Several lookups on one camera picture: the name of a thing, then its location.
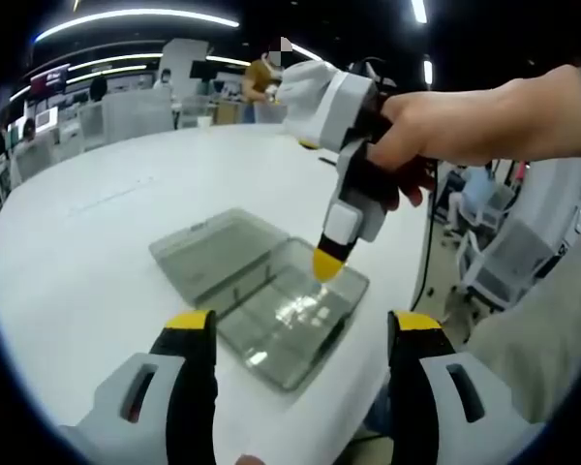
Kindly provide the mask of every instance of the white table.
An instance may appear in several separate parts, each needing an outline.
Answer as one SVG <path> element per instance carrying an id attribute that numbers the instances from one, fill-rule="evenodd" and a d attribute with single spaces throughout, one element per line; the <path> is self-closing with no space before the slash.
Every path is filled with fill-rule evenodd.
<path id="1" fill-rule="evenodd" d="M 15 189 L 0 214 L 0 331 L 48 418 L 77 423 L 95 387 L 185 310 L 151 242 L 240 206 L 316 243 L 337 178 L 323 155 L 335 157 L 277 125 L 190 129 L 93 150 Z M 425 227 L 426 207 L 402 201 L 355 247 L 370 287 L 304 390 L 273 391 L 218 349 L 218 463 L 246 452 L 323 465 L 343 450 L 386 375 L 386 312 L 411 305 Z"/>

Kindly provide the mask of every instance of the person in yellow shirt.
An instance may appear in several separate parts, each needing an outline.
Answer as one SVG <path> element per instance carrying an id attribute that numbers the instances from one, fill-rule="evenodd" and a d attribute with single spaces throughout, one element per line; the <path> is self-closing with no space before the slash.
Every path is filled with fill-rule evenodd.
<path id="1" fill-rule="evenodd" d="M 254 122 L 254 102 L 272 101 L 277 87 L 282 82 L 282 52 L 291 52 L 292 44 L 282 37 L 269 45 L 266 53 L 253 61 L 243 77 L 243 96 L 248 102 L 246 122 Z"/>

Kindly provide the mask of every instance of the desk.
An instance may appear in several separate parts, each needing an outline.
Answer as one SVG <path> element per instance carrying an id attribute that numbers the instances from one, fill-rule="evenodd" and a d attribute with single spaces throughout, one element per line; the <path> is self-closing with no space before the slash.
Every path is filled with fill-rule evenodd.
<path id="1" fill-rule="evenodd" d="M 0 214 L 0 332 L 48 418 L 78 422 L 95 387 L 185 310 L 151 242 L 240 206 L 316 243 L 337 179 L 323 155 L 334 158 L 278 125 L 188 129 L 101 147 L 14 190 Z M 275 392 L 218 348 L 218 463 L 333 462 L 382 385 L 386 312 L 411 305 L 426 221 L 425 205 L 401 201 L 373 244 L 357 244 L 351 264 L 370 286 L 304 390 Z"/>

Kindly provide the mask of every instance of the black ceiling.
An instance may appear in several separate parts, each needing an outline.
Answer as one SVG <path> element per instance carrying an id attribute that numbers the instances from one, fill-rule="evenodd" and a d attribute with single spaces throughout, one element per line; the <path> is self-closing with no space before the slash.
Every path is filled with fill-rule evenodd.
<path id="1" fill-rule="evenodd" d="M 240 26 L 150 16 L 98 21 L 41 41 L 28 56 L 27 71 L 108 44 L 121 43 L 72 55 L 68 62 L 161 51 L 163 42 L 174 37 L 206 40 L 216 55 L 251 61 L 273 37 L 285 36 L 341 67 L 379 56 L 389 63 L 401 90 L 423 87 L 426 56 L 434 63 L 435 88 L 486 88 L 541 74 L 567 58 L 578 23 L 572 8 L 562 4 L 566 2 L 424 0 L 428 22 L 419 24 L 412 0 L 81 0 L 75 13 L 73 0 L 64 0 L 46 27 L 125 8 L 188 10 L 234 19 Z"/>

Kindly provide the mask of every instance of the transparent plastic box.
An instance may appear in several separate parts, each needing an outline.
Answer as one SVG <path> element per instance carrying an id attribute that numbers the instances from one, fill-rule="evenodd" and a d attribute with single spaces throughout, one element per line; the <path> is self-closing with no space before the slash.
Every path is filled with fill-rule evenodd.
<path id="1" fill-rule="evenodd" d="M 326 284 L 314 248 L 234 209 L 155 242 L 151 253 L 194 308 L 271 385 L 294 390 L 343 333 L 368 279 L 345 266 Z"/>

